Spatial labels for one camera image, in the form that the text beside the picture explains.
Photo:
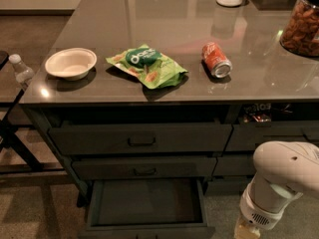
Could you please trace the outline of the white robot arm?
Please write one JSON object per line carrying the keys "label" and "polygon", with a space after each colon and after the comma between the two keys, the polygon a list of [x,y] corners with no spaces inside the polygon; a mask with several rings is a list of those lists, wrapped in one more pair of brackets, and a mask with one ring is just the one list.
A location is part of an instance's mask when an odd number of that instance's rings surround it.
{"label": "white robot arm", "polygon": [[255,149],[256,173],[240,198],[234,239],[259,239],[285,208],[303,194],[319,197],[319,147],[308,142],[269,141]]}

